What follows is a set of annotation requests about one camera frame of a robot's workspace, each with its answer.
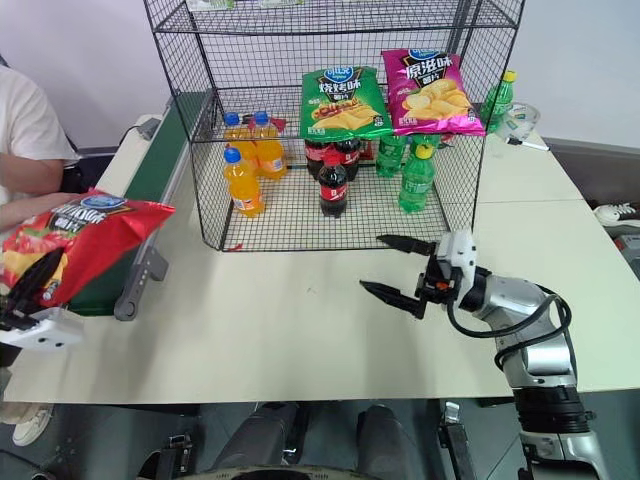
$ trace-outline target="metal wire rack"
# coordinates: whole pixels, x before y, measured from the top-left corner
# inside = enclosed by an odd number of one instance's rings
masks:
[[[445,50],[460,55],[465,89],[479,105],[504,73],[524,0],[305,0],[284,8],[236,0],[233,9],[208,12],[191,12],[185,0],[144,1],[191,143],[205,243],[233,251],[380,248],[375,237],[383,233],[436,240],[473,225],[484,139],[462,136],[437,152],[424,212],[401,213],[399,177],[378,178],[364,165],[345,214],[324,218],[297,136],[302,75],[372,66],[386,93],[382,50]],[[233,211],[222,177],[223,115],[257,110],[286,121],[280,138],[291,170],[278,183],[262,182],[267,209],[248,219]]]

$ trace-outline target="cola bottle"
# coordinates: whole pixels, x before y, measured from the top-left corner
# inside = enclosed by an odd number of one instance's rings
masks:
[[[352,182],[358,173],[358,160],[360,160],[360,139],[350,138],[342,142],[336,142],[334,148],[340,153],[340,163],[347,171],[347,178]]]
[[[338,218],[347,208],[347,171],[340,164],[342,155],[329,150],[318,173],[320,208],[325,216]]]
[[[304,154],[307,157],[307,170],[314,180],[318,179],[318,173],[322,168],[324,157],[331,146],[331,142],[315,142],[313,140],[304,141]]]

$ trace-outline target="green soda bottle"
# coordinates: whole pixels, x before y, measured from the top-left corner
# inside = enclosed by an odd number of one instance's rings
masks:
[[[380,148],[376,159],[376,173],[381,177],[393,177],[400,171],[407,137],[385,135],[380,137]]]
[[[398,204],[407,213],[424,210],[427,195],[431,191],[436,170],[431,157],[435,149],[432,145],[418,145],[409,161],[402,169],[402,189]]]
[[[515,81],[516,72],[507,70],[504,72],[500,85],[494,85],[489,89],[480,110],[480,119],[487,127],[487,133],[495,132],[500,126],[502,115],[509,109],[509,105],[513,101],[513,82]]]

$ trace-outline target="red bottle cap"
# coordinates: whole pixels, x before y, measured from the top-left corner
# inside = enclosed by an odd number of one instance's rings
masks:
[[[342,155],[340,155],[340,152],[336,152],[333,148],[331,148],[324,156],[324,164],[327,167],[335,167],[336,165],[340,165],[341,159]]]

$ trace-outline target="blue bottle cap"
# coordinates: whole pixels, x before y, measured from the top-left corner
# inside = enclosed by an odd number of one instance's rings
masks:
[[[224,123],[228,127],[240,125],[240,116],[236,112],[227,112],[224,114]]]
[[[269,115],[264,110],[256,112],[253,118],[255,118],[257,125],[266,125],[269,123]]]
[[[237,148],[227,147],[224,149],[224,159],[227,163],[238,163],[242,160],[242,155]]]

